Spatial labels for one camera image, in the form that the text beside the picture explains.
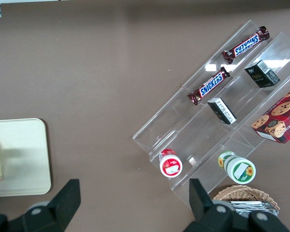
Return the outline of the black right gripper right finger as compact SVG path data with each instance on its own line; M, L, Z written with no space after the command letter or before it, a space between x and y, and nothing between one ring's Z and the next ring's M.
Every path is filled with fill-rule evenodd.
M232 227L232 210L223 204L214 204L199 179L189 180L189 203L195 221L186 232L228 232Z

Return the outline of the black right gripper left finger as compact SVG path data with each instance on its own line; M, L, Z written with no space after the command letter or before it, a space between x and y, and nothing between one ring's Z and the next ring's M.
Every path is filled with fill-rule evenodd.
M80 181L71 179L46 205L38 204L8 223L10 232L63 232L81 203Z

